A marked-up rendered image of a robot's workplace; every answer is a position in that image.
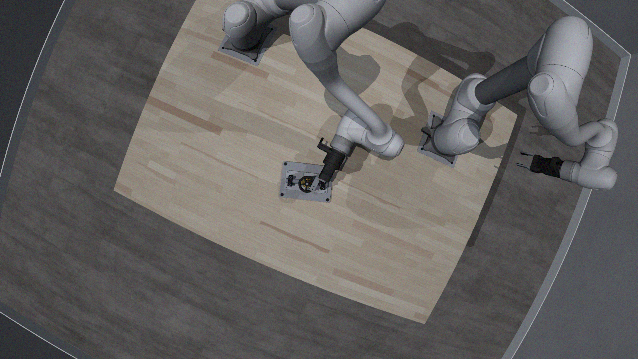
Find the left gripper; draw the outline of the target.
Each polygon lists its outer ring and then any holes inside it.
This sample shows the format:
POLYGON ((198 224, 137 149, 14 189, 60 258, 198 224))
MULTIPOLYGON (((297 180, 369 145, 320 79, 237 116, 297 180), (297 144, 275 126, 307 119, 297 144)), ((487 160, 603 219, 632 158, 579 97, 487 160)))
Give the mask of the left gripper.
POLYGON ((562 161, 560 157, 544 158, 535 153, 520 152, 522 155, 533 156, 531 166, 516 163, 516 165, 528 168, 535 173, 544 173, 551 177, 560 178, 563 181, 572 182, 572 172, 577 161, 562 161))

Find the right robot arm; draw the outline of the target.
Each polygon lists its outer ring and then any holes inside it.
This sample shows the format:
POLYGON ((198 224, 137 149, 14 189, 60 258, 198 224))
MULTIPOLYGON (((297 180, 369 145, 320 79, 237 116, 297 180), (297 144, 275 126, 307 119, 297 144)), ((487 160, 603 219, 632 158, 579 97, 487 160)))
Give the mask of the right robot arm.
POLYGON ((322 85, 348 108, 338 124, 336 134, 383 156, 396 157, 405 145, 404 139, 344 82, 338 71, 336 53, 345 39, 380 13, 385 2, 237 1, 226 8, 222 17, 222 30, 228 38, 223 47, 256 60, 258 51, 271 32, 269 23, 290 14, 290 38, 298 56, 322 85))

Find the brass valve with black handwheel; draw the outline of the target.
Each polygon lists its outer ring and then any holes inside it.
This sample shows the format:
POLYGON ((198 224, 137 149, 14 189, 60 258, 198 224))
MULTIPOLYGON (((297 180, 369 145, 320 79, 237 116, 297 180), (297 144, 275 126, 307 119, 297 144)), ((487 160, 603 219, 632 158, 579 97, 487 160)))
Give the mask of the brass valve with black handwheel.
MULTIPOLYGON (((290 171, 286 170, 285 177, 285 190, 297 190, 305 193, 312 192, 309 188, 312 186, 312 182, 315 177, 319 177, 320 174, 316 173, 307 173, 307 172, 298 172, 298 171, 290 171)), ((314 193, 323 193, 327 194, 328 182, 319 181, 314 193)))

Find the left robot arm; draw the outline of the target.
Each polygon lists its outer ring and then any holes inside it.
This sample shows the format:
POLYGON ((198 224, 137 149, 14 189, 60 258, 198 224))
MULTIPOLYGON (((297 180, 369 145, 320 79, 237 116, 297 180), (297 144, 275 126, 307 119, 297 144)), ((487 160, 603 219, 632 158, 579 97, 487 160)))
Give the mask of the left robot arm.
POLYGON ((618 128, 607 118, 578 125, 576 106, 592 59, 593 38, 578 17, 557 19, 528 55, 487 78, 472 73, 461 80, 444 121, 435 116, 423 145, 449 162, 471 152, 480 142, 480 122, 496 101, 528 89, 528 102, 539 123, 567 146, 584 143, 572 182, 591 190, 608 191, 617 172, 609 166, 618 128))

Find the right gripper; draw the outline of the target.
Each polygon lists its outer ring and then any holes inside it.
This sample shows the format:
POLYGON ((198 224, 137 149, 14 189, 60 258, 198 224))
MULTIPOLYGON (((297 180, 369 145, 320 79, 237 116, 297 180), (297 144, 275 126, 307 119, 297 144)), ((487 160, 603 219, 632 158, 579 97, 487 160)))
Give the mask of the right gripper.
POLYGON ((323 163, 325 163, 325 166, 323 167, 323 170, 321 171, 319 177, 315 177, 314 181, 312 182, 312 186, 309 188, 309 190, 312 192, 314 192, 314 190, 316 189, 319 181, 330 181, 333 172, 335 172, 335 170, 339 170, 342 162, 345 159, 345 154, 348 155, 349 151, 354 145, 353 142, 349 141, 345 137, 338 136, 337 134, 335 134, 330 144, 332 148, 328 145, 324 145, 322 143, 323 139, 324 137, 322 137, 317 147, 322 151, 327 152, 327 155, 323 161, 323 163))

